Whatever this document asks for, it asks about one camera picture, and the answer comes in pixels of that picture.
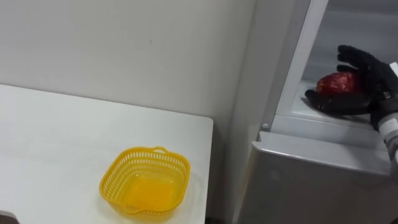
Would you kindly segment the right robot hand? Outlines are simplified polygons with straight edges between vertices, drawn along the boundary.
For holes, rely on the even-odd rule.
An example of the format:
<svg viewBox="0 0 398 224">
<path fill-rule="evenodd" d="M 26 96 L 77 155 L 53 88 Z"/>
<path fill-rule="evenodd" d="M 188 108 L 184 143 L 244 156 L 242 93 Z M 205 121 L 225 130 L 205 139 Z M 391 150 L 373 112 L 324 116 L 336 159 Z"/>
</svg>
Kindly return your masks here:
<svg viewBox="0 0 398 224">
<path fill-rule="evenodd" d="M 330 116 L 370 115 L 374 130 L 383 118 L 397 113 L 397 75 L 391 66 L 350 45 L 338 46 L 338 72 L 351 74 L 354 91 L 335 94 L 307 90 L 305 97 L 318 111 Z"/>
</svg>

